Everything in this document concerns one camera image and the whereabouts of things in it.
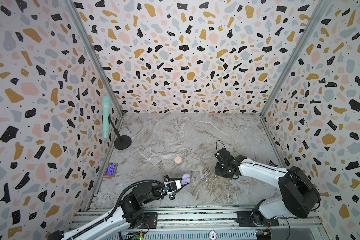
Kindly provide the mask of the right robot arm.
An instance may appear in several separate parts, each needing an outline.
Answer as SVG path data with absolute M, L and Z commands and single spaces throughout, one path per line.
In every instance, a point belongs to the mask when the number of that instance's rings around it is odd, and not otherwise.
M 321 197 L 310 179 L 298 167 L 278 168 L 258 163 L 245 156 L 234 157 L 225 148 L 215 153 L 218 160 L 215 174 L 226 179 L 240 176 L 262 181 L 276 188 L 279 195 L 260 200 L 253 208 L 251 218 L 257 225 L 274 217 L 292 214 L 305 219 L 320 206 Z

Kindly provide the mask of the pink earbud charging case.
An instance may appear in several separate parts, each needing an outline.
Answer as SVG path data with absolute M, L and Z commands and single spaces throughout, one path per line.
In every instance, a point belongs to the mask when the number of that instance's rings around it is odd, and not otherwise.
M 176 157 L 174 158 L 174 162 L 175 162 L 176 164 L 181 164 L 182 161 L 183 161 L 183 159 L 182 159 L 182 157 L 180 157 L 180 156 L 176 156 Z

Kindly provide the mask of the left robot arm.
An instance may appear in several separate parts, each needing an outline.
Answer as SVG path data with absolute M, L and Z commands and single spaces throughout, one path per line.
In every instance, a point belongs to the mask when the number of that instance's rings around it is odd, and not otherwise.
M 181 178 L 164 176 L 164 181 L 143 180 L 126 187 L 115 206 L 95 220 L 66 233 L 55 231 L 49 240 L 104 240 L 113 234 L 129 228 L 138 228 L 145 220 L 144 206 L 168 196 L 172 201 L 175 195 L 190 183 L 190 175 Z

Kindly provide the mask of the purple earbud charging case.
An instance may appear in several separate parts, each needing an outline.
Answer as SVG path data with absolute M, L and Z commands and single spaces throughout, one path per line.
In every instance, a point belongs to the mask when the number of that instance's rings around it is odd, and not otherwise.
M 191 182 L 191 176 L 189 174 L 184 174 L 181 179 L 181 185 L 187 185 Z

